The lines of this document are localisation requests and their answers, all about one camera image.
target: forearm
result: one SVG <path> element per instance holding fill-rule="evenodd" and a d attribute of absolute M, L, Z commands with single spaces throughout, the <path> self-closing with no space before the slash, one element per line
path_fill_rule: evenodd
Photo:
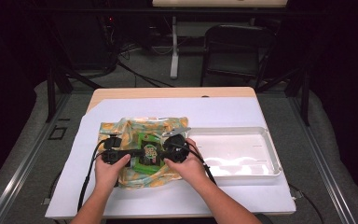
<path fill-rule="evenodd" d="M 96 189 L 81 207 L 71 223 L 94 224 L 100 223 L 109 194 L 98 192 Z"/>
<path fill-rule="evenodd" d="M 208 178 L 190 185 L 208 205 L 217 223 L 260 223 L 251 212 L 226 195 Z"/>

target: grey floor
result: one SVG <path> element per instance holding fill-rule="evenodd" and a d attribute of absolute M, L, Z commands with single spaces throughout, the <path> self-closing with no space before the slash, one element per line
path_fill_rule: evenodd
<path fill-rule="evenodd" d="M 192 49 L 182 49 L 179 76 L 175 80 L 170 79 L 170 53 L 157 54 L 136 49 L 130 52 L 128 60 L 120 60 L 142 75 L 175 87 L 199 86 L 202 58 Z M 109 88 L 151 87 L 121 67 L 93 81 Z M 46 82 L 35 88 L 37 101 L 34 111 L 0 171 L 0 223 L 54 223 L 44 217 L 48 206 L 41 203 L 64 166 L 92 95 L 92 90 L 81 82 L 72 80 L 72 84 L 75 90 L 71 95 L 58 93 L 57 99 L 61 99 L 62 110 L 59 110 L 50 125 L 45 123 L 48 111 Z M 211 77 L 206 80 L 206 86 L 244 85 L 247 84 L 235 78 Z M 324 223 L 358 223 L 358 188 L 339 160 L 334 132 L 319 99 L 311 94 L 310 126 L 306 127 L 298 116 L 298 100 L 286 98 L 282 93 L 283 88 L 284 83 L 269 92 L 258 94 L 257 98 L 288 182 L 308 196 L 322 214 Z M 66 128 L 62 140 L 48 140 L 55 125 Z M 323 153 L 325 167 L 322 170 L 314 156 L 315 147 Z M 28 167 L 29 172 L 20 172 L 19 167 Z M 324 178 L 323 172 L 326 169 L 333 175 L 334 186 L 337 188 L 331 189 L 331 183 Z M 22 176 L 18 179 L 23 181 L 16 190 L 7 194 L 13 189 L 10 181 L 20 174 Z M 342 196 L 341 199 L 336 198 L 337 192 L 340 193 L 338 196 Z M 340 208 L 342 205 L 346 206 L 344 210 L 347 212 L 344 215 Z M 322 223 L 316 210 L 305 198 L 297 199 L 296 207 L 297 211 L 290 216 L 269 218 L 273 223 Z"/>

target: person's right hand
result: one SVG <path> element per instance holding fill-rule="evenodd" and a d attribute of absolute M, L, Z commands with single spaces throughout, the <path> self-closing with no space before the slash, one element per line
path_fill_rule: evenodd
<path fill-rule="evenodd" d="M 199 153 L 195 148 L 193 148 L 193 146 L 197 147 L 196 142 L 190 138 L 187 138 L 186 141 L 189 143 L 192 151 Z M 169 159 L 164 159 L 164 162 L 192 186 L 199 183 L 201 180 L 209 179 L 205 174 L 205 169 L 202 166 L 201 161 L 190 152 L 182 163 L 175 163 Z"/>

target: yellow fabric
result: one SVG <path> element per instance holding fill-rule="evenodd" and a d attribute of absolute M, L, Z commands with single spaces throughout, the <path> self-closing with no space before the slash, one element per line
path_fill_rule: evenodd
<path fill-rule="evenodd" d="M 104 140 L 109 137 L 109 134 L 114 133 L 122 139 L 118 150 L 139 149 L 139 133 L 153 135 L 159 140 L 160 144 L 163 144 L 165 141 L 161 137 L 163 133 L 174 128 L 185 128 L 187 125 L 187 118 L 124 118 L 117 123 L 101 123 L 98 141 Z M 103 152 L 103 145 L 100 145 L 99 151 Z M 122 188 L 138 189 L 162 186 L 171 180 L 179 178 L 181 176 L 165 164 L 152 175 L 135 171 L 133 167 L 125 167 L 120 173 L 118 183 Z"/>

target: controller cable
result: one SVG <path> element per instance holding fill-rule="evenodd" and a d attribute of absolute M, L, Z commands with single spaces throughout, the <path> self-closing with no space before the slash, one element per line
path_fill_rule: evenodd
<path fill-rule="evenodd" d="M 181 149 L 184 149 L 184 150 L 186 150 L 186 151 L 192 153 L 193 155 L 195 155 L 195 156 L 197 157 L 197 159 L 199 159 L 200 162 L 202 163 L 202 166 L 204 167 L 204 169 L 205 169 L 206 174 L 208 175 L 208 177 L 211 179 L 211 181 L 212 181 L 215 185 L 217 185 L 217 184 L 216 184 L 216 181 L 215 181 L 214 178 L 213 178 L 213 175 L 212 175 L 212 173 L 211 173 L 211 170 L 209 169 L 210 167 L 208 166 L 208 164 L 206 164 L 205 160 L 204 160 L 204 159 L 202 158 L 202 156 L 200 155 L 199 150 L 198 150 L 197 147 L 195 147 L 195 146 L 193 146 L 193 145 L 191 145 L 191 144 L 188 143 L 189 145 L 191 145 L 193 148 L 195 148 L 195 149 L 197 150 L 197 152 L 195 152 L 195 151 L 189 149 L 188 147 L 184 147 L 184 146 L 181 146 L 181 145 L 177 145 L 177 144 L 175 144 L 175 143 L 169 143 L 169 144 L 172 145 L 172 146 L 175 146 L 175 147 L 179 147 L 179 148 L 181 148 Z"/>
<path fill-rule="evenodd" d="M 91 163 L 89 165 L 89 172 L 87 173 L 86 179 L 84 180 L 83 183 L 83 187 L 81 188 L 81 192 L 80 192 L 80 197 L 79 197 L 79 202 L 77 204 L 77 212 L 80 210 L 80 208 L 83 206 L 83 200 L 84 200 L 84 194 L 86 193 L 86 188 L 87 185 L 89 184 L 90 181 L 90 174 L 91 174 L 91 169 L 92 169 L 92 164 L 95 161 L 95 154 L 97 153 L 98 147 L 104 143 L 106 141 L 105 140 L 101 140 L 101 142 L 98 143 L 97 147 L 94 149 L 94 152 L 92 153 L 92 158 L 91 158 Z"/>

